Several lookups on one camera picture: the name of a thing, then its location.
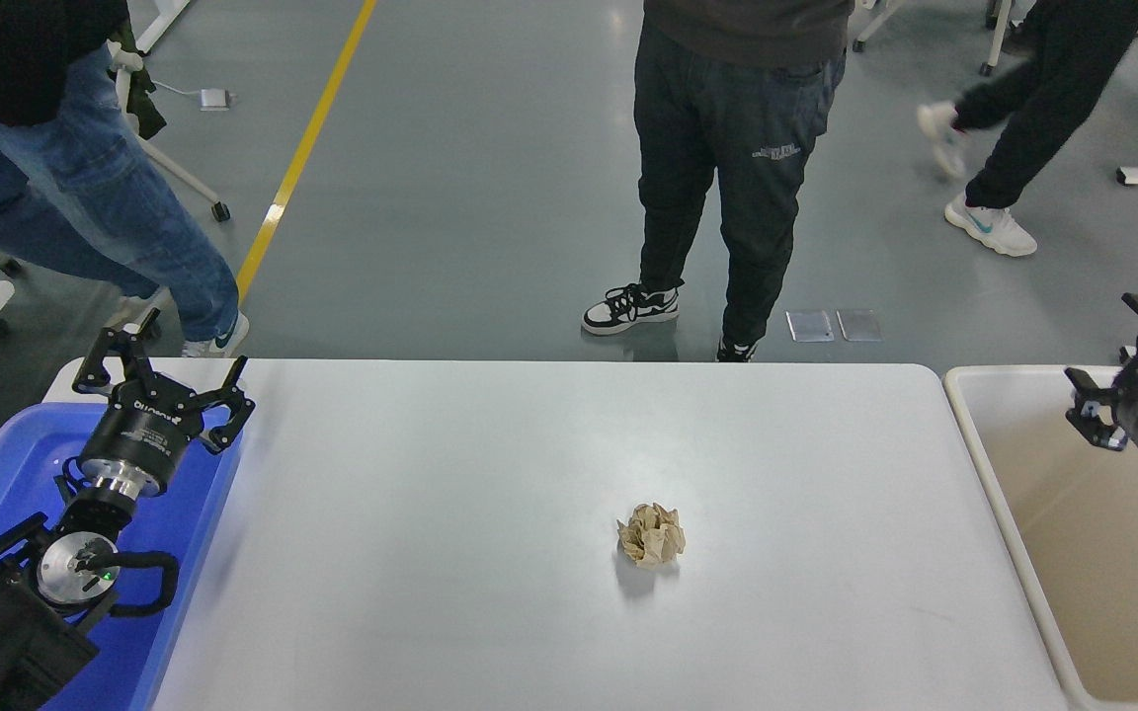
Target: dark jacket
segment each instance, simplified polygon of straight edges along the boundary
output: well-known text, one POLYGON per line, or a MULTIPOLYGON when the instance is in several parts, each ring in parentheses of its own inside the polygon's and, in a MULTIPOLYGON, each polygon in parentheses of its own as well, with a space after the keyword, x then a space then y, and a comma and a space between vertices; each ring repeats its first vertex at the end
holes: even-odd
POLYGON ((846 50, 855 0, 644 0, 644 15, 695 53, 747 67, 823 63, 846 50))
POLYGON ((125 0, 0 0, 0 123, 56 117, 68 64, 127 17, 125 0))

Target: black pants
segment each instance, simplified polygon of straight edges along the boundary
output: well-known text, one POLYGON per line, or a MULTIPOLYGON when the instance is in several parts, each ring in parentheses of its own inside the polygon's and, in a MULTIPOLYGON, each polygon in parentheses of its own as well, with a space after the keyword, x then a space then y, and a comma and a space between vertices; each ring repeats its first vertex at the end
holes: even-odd
POLYGON ((793 255, 797 193, 844 73, 827 63, 762 69, 717 63, 644 23, 635 59, 635 126, 646 291, 683 283, 683 265, 718 171, 727 307, 723 338, 754 342, 793 255))
POLYGON ((1039 0, 1038 51, 956 102, 957 130, 1012 116, 986 165, 968 182, 968 206, 1008 207, 1078 131, 1100 100, 1138 28, 1138 0, 1039 0))

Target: person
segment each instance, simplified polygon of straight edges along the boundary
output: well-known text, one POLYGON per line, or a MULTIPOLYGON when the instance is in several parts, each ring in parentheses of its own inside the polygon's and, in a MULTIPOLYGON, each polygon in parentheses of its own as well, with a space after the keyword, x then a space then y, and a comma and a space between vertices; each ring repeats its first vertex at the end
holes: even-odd
POLYGON ((587 333, 677 317, 717 170, 728 253, 717 359, 753 357, 793 253, 797 193, 827 130, 852 10, 853 0, 645 0, 635 58, 640 278, 584 312, 587 333))
POLYGON ((1036 36, 1026 63, 974 86, 958 101, 917 108, 935 162, 954 179, 965 176, 965 132, 1007 118, 990 157, 943 215, 1008 257, 1033 255, 1038 248, 1008 207, 1091 116, 1138 31, 1138 0, 1039 0, 1025 26, 1036 36))
POLYGON ((249 330, 230 266, 148 162, 117 107, 105 40, 125 0, 0 0, 0 250, 122 289, 167 288, 184 356, 249 330))

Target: black sneaker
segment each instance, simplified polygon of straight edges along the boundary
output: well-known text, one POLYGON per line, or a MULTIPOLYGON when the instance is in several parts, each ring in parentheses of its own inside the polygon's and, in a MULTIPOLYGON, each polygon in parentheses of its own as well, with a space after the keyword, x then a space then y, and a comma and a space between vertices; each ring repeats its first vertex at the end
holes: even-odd
POLYGON ((611 288, 604 300, 582 315, 582 328, 592 336, 613 336, 644 321, 669 321, 678 315, 678 289, 648 294, 637 283, 611 288))
POLYGON ((736 346, 735 342, 726 340, 718 341, 719 363, 749 363, 753 359, 753 352, 758 350, 758 342, 750 342, 749 346, 736 346))

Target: sneaker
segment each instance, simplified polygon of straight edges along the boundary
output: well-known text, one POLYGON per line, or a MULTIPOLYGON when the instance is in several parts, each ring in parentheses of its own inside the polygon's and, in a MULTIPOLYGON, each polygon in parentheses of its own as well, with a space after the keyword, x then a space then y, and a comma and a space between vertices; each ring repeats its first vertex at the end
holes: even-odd
POLYGON ((604 300, 582 315, 582 328, 592 336, 613 336, 645 321, 669 321, 678 315, 678 289, 648 294, 637 283, 611 288, 604 300))
POLYGON ((999 255, 1024 257, 1033 255, 1038 249, 1034 238, 1030 237, 1029 231, 1022 229, 1022 225, 1016 224, 1007 207, 1003 210, 993 207, 970 207, 966 206, 962 192, 947 204, 943 214, 948 222, 965 230, 968 237, 992 248, 999 255))
POLYGON ((933 158, 939 163, 945 174, 954 179, 965 175, 963 155, 968 144, 965 131, 951 127, 956 121, 956 105, 951 101, 925 104, 916 108, 916 123, 921 124, 921 133, 933 144, 933 158))
POLYGON ((249 320, 244 314, 238 314, 229 332, 209 340, 185 340, 182 344, 182 356, 183 358, 233 358, 248 333, 249 320))
POLYGON ((736 346, 735 342, 718 340, 719 363, 749 363, 753 359, 753 352, 758 350, 758 342, 750 342, 749 346, 736 346))
POLYGON ((155 296, 140 298, 138 296, 123 296, 116 300, 116 311, 104 321, 104 328, 122 330, 126 324, 141 324, 143 317, 152 308, 155 296))

